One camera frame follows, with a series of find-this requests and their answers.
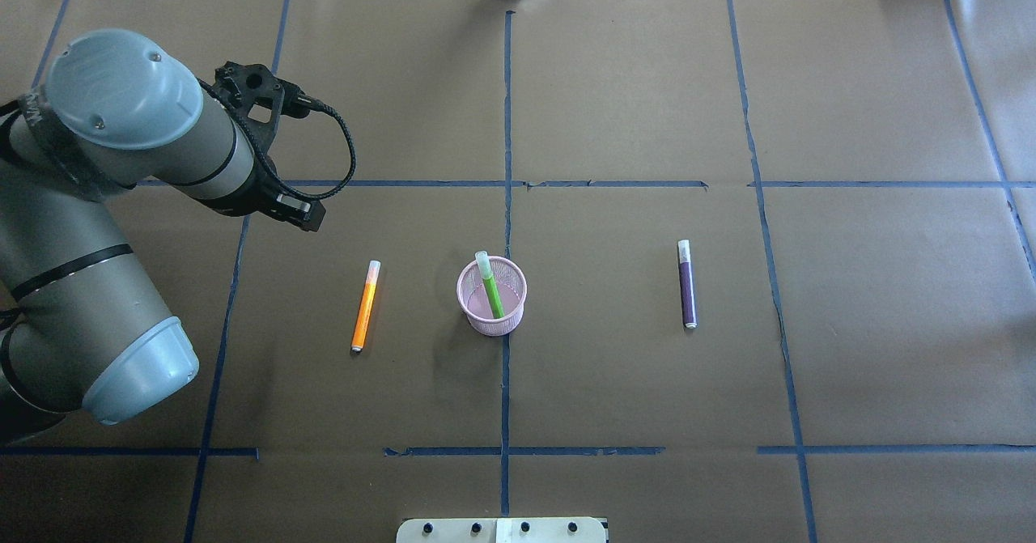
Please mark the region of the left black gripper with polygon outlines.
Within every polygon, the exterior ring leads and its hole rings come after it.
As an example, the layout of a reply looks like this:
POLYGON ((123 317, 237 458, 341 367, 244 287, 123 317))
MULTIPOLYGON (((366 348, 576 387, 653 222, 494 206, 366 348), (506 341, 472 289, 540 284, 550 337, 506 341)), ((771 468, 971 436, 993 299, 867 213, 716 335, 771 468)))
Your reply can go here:
POLYGON ((316 232, 325 219, 325 205, 314 196, 293 195, 274 176, 255 173, 236 190, 236 210, 244 215, 266 215, 292 223, 303 231, 316 232))

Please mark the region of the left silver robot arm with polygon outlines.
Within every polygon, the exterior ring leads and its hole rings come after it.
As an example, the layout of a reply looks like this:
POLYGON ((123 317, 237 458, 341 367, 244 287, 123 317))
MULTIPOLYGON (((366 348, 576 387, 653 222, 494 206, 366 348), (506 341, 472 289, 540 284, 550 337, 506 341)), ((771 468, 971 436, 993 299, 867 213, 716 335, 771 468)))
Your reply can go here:
POLYGON ((2 442, 78 410, 116 425, 199 372, 191 340, 107 200, 146 178, 218 215, 305 231, 321 195, 290 188, 269 149, 282 116, 336 116, 262 64, 213 83, 125 29, 75 38, 40 86, 2 108, 2 442))

